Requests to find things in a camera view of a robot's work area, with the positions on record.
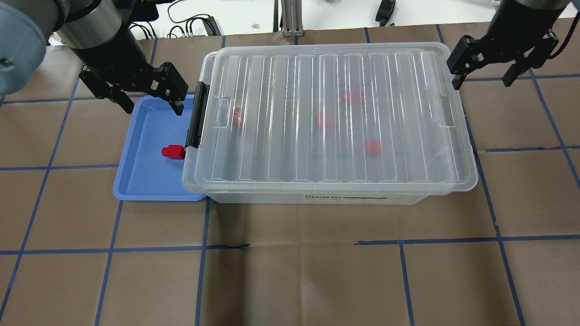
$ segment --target clear plastic storage box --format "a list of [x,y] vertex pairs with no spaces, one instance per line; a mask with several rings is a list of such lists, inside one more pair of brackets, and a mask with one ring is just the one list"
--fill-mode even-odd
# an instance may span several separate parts
[[217,202],[405,205],[472,189],[449,53],[436,42],[210,53],[184,187]]

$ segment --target black cable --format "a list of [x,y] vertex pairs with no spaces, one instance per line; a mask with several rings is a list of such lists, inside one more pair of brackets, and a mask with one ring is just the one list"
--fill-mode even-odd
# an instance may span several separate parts
[[149,38],[147,39],[153,39],[153,35],[151,35],[151,31],[149,31],[149,29],[143,25],[137,24],[137,23],[132,23],[133,27],[138,26],[141,28],[141,30],[145,33],[145,38],[147,38],[147,35],[149,35]]
[[155,39],[157,39],[157,33],[155,33],[155,29],[153,28],[153,25],[151,25],[151,23],[149,23],[148,21],[146,21],[146,23],[149,25],[149,27],[151,27],[151,31],[153,32],[153,36],[155,36]]
[[145,35],[145,39],[149,39],[149,36],[147,36],[147,32],[145,31],[145,27],[144,26],[134,24],[131,27],[129,27],[129,30],[133,29],[133,27],[139,27],[139,28],[141,28],[141,32],[143,32],[143,34]]
[[170,34],[173,34],[173,30],[176,29],[176,28],[179,28],[179,30],[182,32],[183,36],[185,36],[185,31],[183,30],[183,28],[181,26],[173,26],[173,27],[171,27],[171,29],[169,30],[169,33]]
[[568,45],[568,42],[570,42],[570,39],[572,38],[572,34],[574,33],[574,30],[576,29],[576,25],[578,25],[578,20],[580,20],[580,12],[578,12],[576,14],[576,17],[574,17],[574,20],[572,21],[572,25],[570,26],[570,30],[568,31],[568,35],[566,35],[564,42],[562,42],[562,45],[560,45],[560,49],[558,49],[556,52],[554,52],[553,55],[549,56],[548,59],[554,59],[560,53],[562,53],[562,51],[566,48],[566,45]]
[[174,23],[176,23],[176,24],[179,24],[179,23],[183,23],[184,21],[189,21],[190,19],[192,19],[192,18],[194,18],[194,17],[197,17],[197,16],[203,16],[203,15],[206,15],[206,16],[210,17],[210,15],[209,15],[209,14],[206,14],[206,13],[200,13],[200,14],[197,14],[197,15],[195,15],[195,16],[191,16],[191,17],[189,17],[189,18],[187,18],[187,19],[184,19],[184,20],[180,20],[180,21],[175,21],[175,20],[173,20],[173,18],[171,18],[171,14],[169,13],[169,10],[171,9],[171,7],[173,7],[174,5],[176,5],[177,3],[181,2],[181,1],[183,1],[183,0],[177,0],[176,2],[174,2],[174,3],[170,4],[170,5],[169,5],[169,7],[167,7],[167,16],[169,17],[169,20],[170,20],[170,21],[172,21],[172,22],[174,22]]
[[209,22],[209,20],[207,18],[203,18],[203,17],[192,17],[186,22],[186,29],[187,29],[187,23],[189,23],[189,33],[193,34],[193,22],[197,19],[200,19],[204,23],[204,25],[208,26],[209,29],[212,30],[213,35],[208,35],[208,36],[217,35],[216,30],[213,27],[213,25]]

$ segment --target black latch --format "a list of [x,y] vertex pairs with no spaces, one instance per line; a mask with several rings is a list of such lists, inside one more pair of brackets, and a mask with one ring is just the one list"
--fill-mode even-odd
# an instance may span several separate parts
[[193,112],[191,121],[187,130],[187,139],[185,147],[200,147],[201,132],[204,127],[205,108],[208,105],[209,85],[204,82],[197,83],[195,88],[195,97],[193,98]]

